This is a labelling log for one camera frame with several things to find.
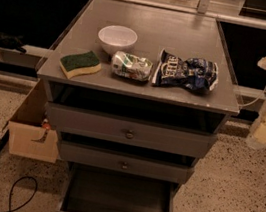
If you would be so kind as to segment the middle grey drawer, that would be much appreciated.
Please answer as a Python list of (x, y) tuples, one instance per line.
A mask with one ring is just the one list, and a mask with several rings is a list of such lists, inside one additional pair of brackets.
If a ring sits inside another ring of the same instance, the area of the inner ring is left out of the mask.
[(178, 184), (185, 184), (194, 174), (192, 167), (162, 163), (162, 161), (150, 158), (126, 155), (125, 153), (102, 150), (78, 143), (59, 141), (57, 146), (60, 158), (65, 161), (107, 168), (112, 171), (136, 174)]

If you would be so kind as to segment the black object on ledge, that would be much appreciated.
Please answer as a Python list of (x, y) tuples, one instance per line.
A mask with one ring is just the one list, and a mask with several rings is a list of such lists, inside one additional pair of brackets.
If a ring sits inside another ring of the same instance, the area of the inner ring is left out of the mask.
[(7, 33), (0, 32), (0, 47), (17, 50), (21, 53), (26, 53), (27, 51), (23, 47), (24, 43), (20, 36), (9, 35)]

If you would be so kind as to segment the orange item in box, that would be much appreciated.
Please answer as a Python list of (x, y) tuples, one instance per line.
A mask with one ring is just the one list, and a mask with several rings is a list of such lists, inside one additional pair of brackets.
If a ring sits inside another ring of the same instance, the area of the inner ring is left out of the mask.
[(50, 127), (51, 127), (51, 125), (50, 125), (50, 123), (49, 123), (49, 121), (48, 121), (48, 119), (44, 119), (43, 121), (42, 121), (42, 126), (41, 126), (43, 129), (45, 129), (45, 130), (50, 130)]

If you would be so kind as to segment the green white chip bag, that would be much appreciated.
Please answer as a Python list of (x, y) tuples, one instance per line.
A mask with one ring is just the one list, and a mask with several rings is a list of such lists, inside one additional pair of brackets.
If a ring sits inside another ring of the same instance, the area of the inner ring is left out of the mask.
[(150, 80), (153, 63), (145, 57), (118, 51), (113, 55), (110, 67), (115, 75), (146, 82)]

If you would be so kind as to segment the top grey drawer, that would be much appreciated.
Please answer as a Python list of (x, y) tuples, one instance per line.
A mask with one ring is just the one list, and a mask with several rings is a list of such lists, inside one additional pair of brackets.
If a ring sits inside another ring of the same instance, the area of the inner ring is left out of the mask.
[(213, 134), (189, 132), (165, 124), (147, 123), (52, 102), (46, 104), (46, 111), (52, 127), (61, 132), (194, 158), (206, 156), (217, 140)]

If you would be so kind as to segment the white bowl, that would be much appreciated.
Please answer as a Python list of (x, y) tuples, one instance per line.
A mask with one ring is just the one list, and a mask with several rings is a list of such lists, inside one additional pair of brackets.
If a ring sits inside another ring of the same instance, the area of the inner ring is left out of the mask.
[(102, 28), (98, 33), (98, 37), (102, 49), (106, 54), (112, 56), (118, 51), (130, 52), (134, 49), (138, 35), (128, 27), (110, 25)]

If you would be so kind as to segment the grey drawer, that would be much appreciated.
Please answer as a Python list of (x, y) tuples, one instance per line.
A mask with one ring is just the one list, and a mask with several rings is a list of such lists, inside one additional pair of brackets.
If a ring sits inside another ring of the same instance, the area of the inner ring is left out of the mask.
[(126, 155), (125, 153), (102, 150), (78, 143), (59, 141), (57, 146), (60, 158), (65, 161), (107, 168), (112, 171), (136, 174), (178, 184), (185, 184), (194, 174), (192, 167), (162, 163), (162, 161), (150, 158)]
[(76, 163), (53, 212), (173, 212), (175, 192), (171, 182)]
[(52, 102), (46, 104), (46, 111), (52, 127), (61, 132), (194, 158), (206, 156), (217, 140), (213, 134), (189, 132), (165, 124), (147, 123)]

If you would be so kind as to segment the cardboard box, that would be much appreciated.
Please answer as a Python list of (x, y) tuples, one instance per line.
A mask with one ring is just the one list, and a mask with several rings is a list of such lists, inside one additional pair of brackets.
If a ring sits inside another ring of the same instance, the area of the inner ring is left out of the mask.
[(8, 148), (11, 155), (53, 164), (58, 157), (58, 137), (55, 130), (41, 127), (42, 121), (47, 119), (47, 95), (43, 84), (41, 80), (36, 83), (10, 118)]

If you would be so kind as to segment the green yellow sponge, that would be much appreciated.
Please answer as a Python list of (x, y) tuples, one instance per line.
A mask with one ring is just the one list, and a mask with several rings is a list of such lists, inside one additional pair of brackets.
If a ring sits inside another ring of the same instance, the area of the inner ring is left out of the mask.
[(101, 70), (101, 62), (95, 53), (71, 54), (62, 57), (60, 68), (67, 79), (75, 76), (94, 74)]

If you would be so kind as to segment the blue chip bag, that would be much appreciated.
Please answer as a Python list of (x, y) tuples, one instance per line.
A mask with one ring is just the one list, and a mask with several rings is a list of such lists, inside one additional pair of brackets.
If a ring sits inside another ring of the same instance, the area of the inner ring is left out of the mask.
[(213, 91), (218, 85), (218, 74), (218, 65), (212, 61), (195, 57), (182, 60), (163, 50), (151, 81), (156, 87), (174, 86), (192, 91)]

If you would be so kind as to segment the bottom grey drawer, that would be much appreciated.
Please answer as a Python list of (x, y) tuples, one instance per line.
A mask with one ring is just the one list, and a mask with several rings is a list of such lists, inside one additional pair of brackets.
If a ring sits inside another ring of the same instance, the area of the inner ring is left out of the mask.
[(171, 182), (76, 163), (53, 212), (173, 212), (175, 192)]

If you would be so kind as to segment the grey drawer cabinet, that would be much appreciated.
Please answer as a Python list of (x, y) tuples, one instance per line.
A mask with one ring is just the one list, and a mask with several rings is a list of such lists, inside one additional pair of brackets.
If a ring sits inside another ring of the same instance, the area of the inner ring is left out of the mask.
[[(217, 63), (218, 85), (211, 93), (195, 94), (180, 87), (162, 88), (150, 82), (138, 84), (115, 76), (97, 36), (99, 29), (110, 24), (133, 29), (138, 35), (135, 54), (152, 62), (157, 62), (160, 52), (165, 50), (182, 59), (201, 57)], [(48, 102), (216, 135), (228, 118), (239, 112), (218, 31), (216, 21), (210, 17), (115, 0), (92, 0), (38, 75), (44, 82)], [(67, 79), (60, 68), (60, 59), (89, 51), (99, 58), (101, 70)], [(107, 149), (193, 170), (201, 159), (56, 131), (58, 142)]]

